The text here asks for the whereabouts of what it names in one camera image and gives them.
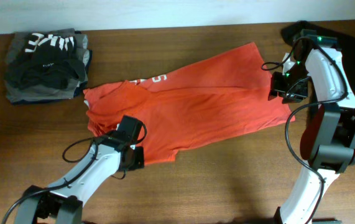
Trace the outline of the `red t-shirt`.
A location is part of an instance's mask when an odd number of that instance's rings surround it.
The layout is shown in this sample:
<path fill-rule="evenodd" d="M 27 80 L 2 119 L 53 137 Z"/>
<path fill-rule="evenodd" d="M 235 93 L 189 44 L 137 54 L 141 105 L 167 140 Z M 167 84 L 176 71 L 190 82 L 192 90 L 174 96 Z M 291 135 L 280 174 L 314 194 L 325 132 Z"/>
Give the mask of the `red t-shirt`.
<path fill-rule="evenodd" d="M 290 108 L 270 99 L 271 75 L 249 43 L 178 70 L 84 91 L 88 129 L 102 135 L 123 116 L 141 120 L 146 164 L 172 162 L 180 151 L 286 122 Z"/>

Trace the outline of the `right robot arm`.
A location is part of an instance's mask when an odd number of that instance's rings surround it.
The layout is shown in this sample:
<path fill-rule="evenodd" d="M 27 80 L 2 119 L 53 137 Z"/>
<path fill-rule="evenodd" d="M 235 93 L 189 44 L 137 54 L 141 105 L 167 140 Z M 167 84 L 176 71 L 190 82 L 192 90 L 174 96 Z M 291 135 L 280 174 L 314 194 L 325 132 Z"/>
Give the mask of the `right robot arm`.
<path fill-rule="evenodd" d="M 316 101 L 295 109 L 285 123 L 285 141 L 302 165 L 292 192 L 277 208 L 274 223 L 313 223 L 313 216 L 330 185 L 355 164 L 355 94 L 343 67 L 343 55 L 335 37 L 303 29 L 293 36 L 293 45 L 274 72 L 269 99 L 299 103 L 308 96 L 308 83 Z M 290 143 L 293 117 L 305 108 L 317 111 L 300 140 L 300 153 Z"/>

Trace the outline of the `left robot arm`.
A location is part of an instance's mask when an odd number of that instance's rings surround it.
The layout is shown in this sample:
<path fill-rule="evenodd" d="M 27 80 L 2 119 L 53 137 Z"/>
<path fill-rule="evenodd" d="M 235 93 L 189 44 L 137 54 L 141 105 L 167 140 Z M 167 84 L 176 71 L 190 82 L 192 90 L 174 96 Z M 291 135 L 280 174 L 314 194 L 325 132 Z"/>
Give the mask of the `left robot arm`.
<path fill-rule="evenodd" d="M 144 150 L 117 131 L 89 138 L 86 155 L 67 174 L 46 188 L 30 186 L 12 205 L 2 222 L 16 209 L 15 223 L 37 223 L 53 218 L 56 223 L 82 223 L 83 207 L 115 173 L 142 169 Z"/>

